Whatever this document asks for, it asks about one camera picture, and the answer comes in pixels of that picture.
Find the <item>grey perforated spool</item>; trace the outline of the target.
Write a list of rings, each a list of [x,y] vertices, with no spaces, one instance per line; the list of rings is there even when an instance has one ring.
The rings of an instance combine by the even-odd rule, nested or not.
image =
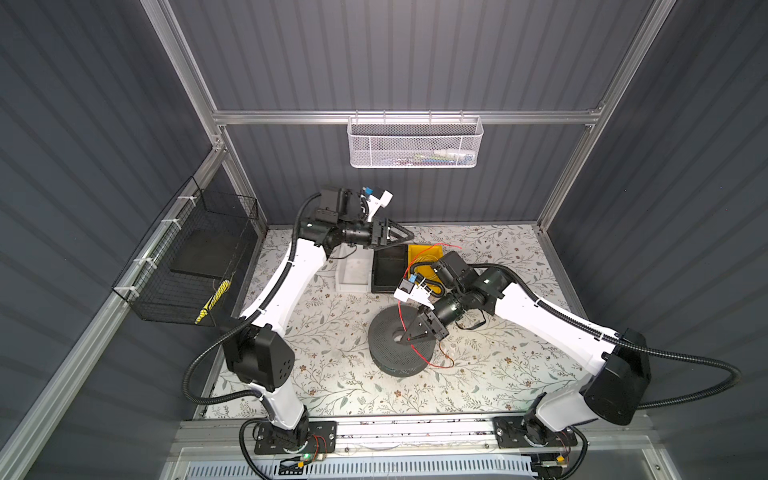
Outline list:
[[[374,364],[385,374],[406,378],[421,373],[432,360],[436,340],[429,337],[414,345],[399,343],[404,333],[402,323],[416,317],[417,309],[397,305],[382,309],[371,321],[367,341]]]

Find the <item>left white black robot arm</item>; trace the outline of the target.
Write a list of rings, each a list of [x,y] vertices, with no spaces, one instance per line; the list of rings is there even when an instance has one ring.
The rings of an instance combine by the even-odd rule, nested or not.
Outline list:
[[[291,380],[295,353],[284,335],[310,281],[341,244],[381,250],[414,238],[411,230],[388,219],[362,219],[358,214],[346,219],[320,212],[299,216],[280,269],[241,313],[248,326],[225,342],[227,368],[266,409],[276,444],[296,451],[309,436],[307,408]]]

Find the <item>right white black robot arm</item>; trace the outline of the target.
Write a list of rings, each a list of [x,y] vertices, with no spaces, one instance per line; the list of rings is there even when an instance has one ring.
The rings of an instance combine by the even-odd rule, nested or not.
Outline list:
[[[407,273],[394,296],[416,302],[413,320],[404,324],[400,341],[415,345],[442,340],[448,327],[478,310],[509,321],[555,346],[584,371],[583,377],[553,392],[539,394],[520,422],[528,439],[542,445],[550,434],[603,420],[629,424],[650,382],[643,336],[631,334],[624,345],[618,332],[572,315],[534,293],[510,268],[468,264],[450,252],[431,266],[442,284],[433,298],[424,277]]]

